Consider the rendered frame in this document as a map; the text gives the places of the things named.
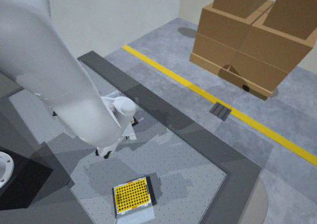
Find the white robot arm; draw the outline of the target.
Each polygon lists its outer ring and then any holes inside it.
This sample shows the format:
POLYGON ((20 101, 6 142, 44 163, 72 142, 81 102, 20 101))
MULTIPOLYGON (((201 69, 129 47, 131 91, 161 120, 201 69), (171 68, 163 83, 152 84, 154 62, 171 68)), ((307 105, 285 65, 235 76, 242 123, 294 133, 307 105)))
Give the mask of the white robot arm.
POLYGON ((99 95, 53 25, 49 0, 0 0, 0 73, 46 102, 87 144, 137 139, 135 103, 99 95))

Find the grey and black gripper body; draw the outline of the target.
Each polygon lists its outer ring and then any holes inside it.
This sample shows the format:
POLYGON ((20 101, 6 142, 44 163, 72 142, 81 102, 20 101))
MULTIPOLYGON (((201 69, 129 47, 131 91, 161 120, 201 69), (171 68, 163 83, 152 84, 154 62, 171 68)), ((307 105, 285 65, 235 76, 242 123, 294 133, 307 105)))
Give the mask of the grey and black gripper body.
MULTIPOLYGON (((120 139, 119 139, 120 140, 120 139)), ((110 154, 112 155, 113 153, 114 153, 114 151, 116 150, 116 148, 117 148, 117 145, 118 145, 118 143, 119 143, 119 140, 117 141, 117 142, 115 142, 113 145, 111 145, 111 146, 108 146, 108 147, 102 147, 102 148, 97 148, 97 150, 98 150, 98 154, 99 154, 99 156, 100 157, 102 157, 102 156, 105 156, 107 153, 108 153, 108 151, 110 151, 110 154), (111 153, 112 152, 112 153, 111 153)))

